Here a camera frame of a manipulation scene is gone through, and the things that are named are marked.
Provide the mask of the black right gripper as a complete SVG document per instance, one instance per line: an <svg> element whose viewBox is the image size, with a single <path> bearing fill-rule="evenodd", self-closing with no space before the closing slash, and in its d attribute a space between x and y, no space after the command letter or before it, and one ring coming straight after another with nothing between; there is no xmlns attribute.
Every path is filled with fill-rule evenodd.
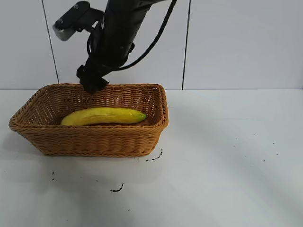
<svg viewBox="0 0 303 227"><path fill-rule="evenodd" d="M109 82L107 74L119 69L134 49L135 35L90 35L87 40L88 58L80 65L76 75L83 89L93 95Z"/></svg>

